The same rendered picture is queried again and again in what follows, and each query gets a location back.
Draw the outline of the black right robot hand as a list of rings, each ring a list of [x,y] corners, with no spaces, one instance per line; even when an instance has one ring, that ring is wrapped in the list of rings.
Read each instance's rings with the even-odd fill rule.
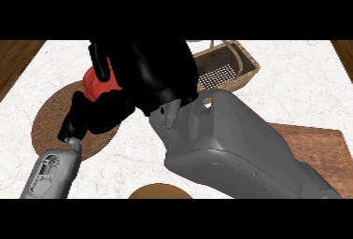
[[[91,40],[88,51],[97,79],[112,68],[116,85],[144,116],[166,103],[197,98],[197,67],[184,40]]]

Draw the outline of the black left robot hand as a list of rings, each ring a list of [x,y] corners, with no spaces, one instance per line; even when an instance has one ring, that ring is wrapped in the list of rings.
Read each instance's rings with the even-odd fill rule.
[[[63,119],[57,139],[64,142],[67,138],[81,140],[87,132],[106,133],[134,113],[134,104],[122,91],[101,92],[91,101],[81,91],[72,94],[72,104]]]

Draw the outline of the wicker basket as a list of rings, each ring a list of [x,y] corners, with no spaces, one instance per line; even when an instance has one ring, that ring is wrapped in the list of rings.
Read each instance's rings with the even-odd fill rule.
[[[225,40],[218,45],[193,55],[197,66],[197,89],[240,89],[259,70],[259,65],[236,40]]]

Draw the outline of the round brown wooden disc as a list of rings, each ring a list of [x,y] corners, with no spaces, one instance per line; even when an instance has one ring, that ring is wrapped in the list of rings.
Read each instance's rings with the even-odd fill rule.
[[[131,199],[190,199],[187,192],[174,185],[153,183],[141,186],[129,195]]]

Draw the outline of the round brown cork mat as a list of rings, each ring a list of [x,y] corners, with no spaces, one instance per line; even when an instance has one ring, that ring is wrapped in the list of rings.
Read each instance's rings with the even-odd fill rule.
[[[54,92],[36,112],[30,126],[30,145],[36,154],[47,149],[67,149],[69,145],[56,138],[63,118],[72,104],[72,93],[84,91],[82,82],[75,81]],[[81,160],[85,161],[107,146],[118,127],[103,134],[87,133],[81,141]]]

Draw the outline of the brown wooden cutting board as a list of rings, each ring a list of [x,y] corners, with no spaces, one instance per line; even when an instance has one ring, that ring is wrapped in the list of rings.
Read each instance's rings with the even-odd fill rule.
[[[344,199],[353,199],[353,159],[338,130],[271,123],[295,158],[315,169]]]

